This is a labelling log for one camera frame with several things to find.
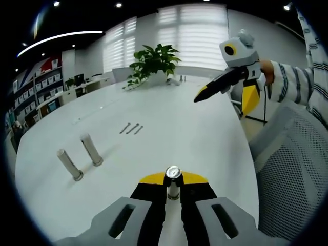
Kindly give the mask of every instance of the screw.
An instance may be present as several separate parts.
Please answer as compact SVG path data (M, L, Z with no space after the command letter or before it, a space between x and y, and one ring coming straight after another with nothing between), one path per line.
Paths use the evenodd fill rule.
M137 134L142 128L143 128L144 126L141 126L135 133L134 133L134 135L135 134Z
M123 133L123 131L125 131L125 130L129 127L129 125L131 125L131 123L128 123L128 124L123 128L123 130L120 131L119 133L120 133L120 134Z
M139 123L137 123L130 131L128 131L127 134L129 134L130 132L132 132L138 125L139 125Z

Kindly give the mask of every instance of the metal cylinder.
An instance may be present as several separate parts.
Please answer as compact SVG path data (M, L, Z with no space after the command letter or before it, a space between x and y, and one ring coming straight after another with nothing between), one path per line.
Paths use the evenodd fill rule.
M167 189L168 199L176 200L180 196L180 188L176 185L176 180L181 176L181 170L177 166L171 166L166 169L165 175L171 180L171 184Z
M83 178L83 172L74 165L71 158L68 156L66 151L64 149L60 149L57 151L57 156L60 159L60 161L64 164L67 171L72 174L73 179L75 181L79 181Z
M96 150L96 147L94 146L90 135L88 133L83 134L80 137L80 140L81 140L82 144L84 145L84 147L86 148L86 150L93 162L93 165L98 167L101 164L103 164L103 158L98 154L98 151Z

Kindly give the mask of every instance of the computer monitor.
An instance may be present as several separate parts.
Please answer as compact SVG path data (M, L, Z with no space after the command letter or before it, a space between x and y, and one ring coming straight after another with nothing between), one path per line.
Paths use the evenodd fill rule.
M74 79L75 79L76 86L80 86L82 83L84 83L84 75L83 74L76 75L74 77Z

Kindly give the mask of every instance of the hand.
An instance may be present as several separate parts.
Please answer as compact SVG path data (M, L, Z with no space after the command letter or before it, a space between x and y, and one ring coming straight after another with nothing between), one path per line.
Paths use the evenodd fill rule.
M262 73L264 73L265 78L266 78L265 85L266 86L271 85L275 78L275 75L273 72L273 65L272 65L271 61L261 60L260 64L261 64L261 71L262 71Z

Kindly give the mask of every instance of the black cable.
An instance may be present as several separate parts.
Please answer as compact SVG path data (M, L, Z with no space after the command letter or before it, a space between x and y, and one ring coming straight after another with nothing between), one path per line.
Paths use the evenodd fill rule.
M264 119L263 119L263 121L264 121L264 122L263 122L263 125L264 125L264 126L265 126L265 117L266 117L266 114L267 114L267 110L266 110L266 109L267 109L267 102L266 102L266 101L267 101L267 97L266 97L266 96L267 96L267 92L266 92L266 91L267 91L267 90L266 90L266 88L265 88L265 86L264 86L264 117L263 117L263 118L264 118Z

